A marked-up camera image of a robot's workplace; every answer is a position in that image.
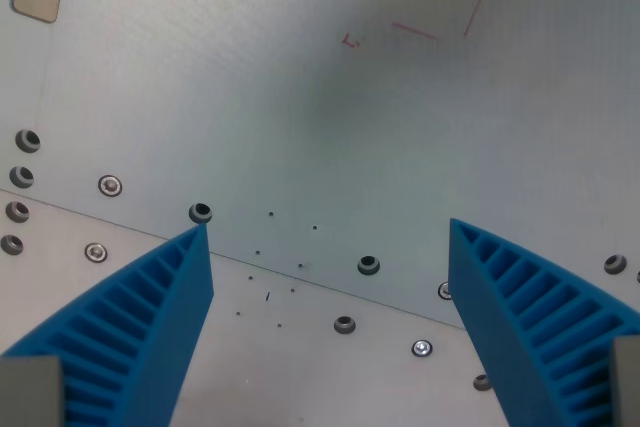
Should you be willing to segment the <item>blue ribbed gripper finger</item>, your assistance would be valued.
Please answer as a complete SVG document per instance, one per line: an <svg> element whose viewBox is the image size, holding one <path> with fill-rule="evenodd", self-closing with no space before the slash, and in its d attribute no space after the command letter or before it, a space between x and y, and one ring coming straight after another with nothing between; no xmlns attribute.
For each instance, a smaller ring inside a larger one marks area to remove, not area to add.
<svg viewBox="0 0 640 427"><path fill-rule="evenodd" d="M611 426L609 359L639 313L490 232L450 221L449 292L511 426Z"/></svg>
<svg viewBox="0 0 640 427"><path fill-rule="evenodd" d="M2 356L60 361L67 426L167 426L213 296L200 225L97 283Z"/></svg>

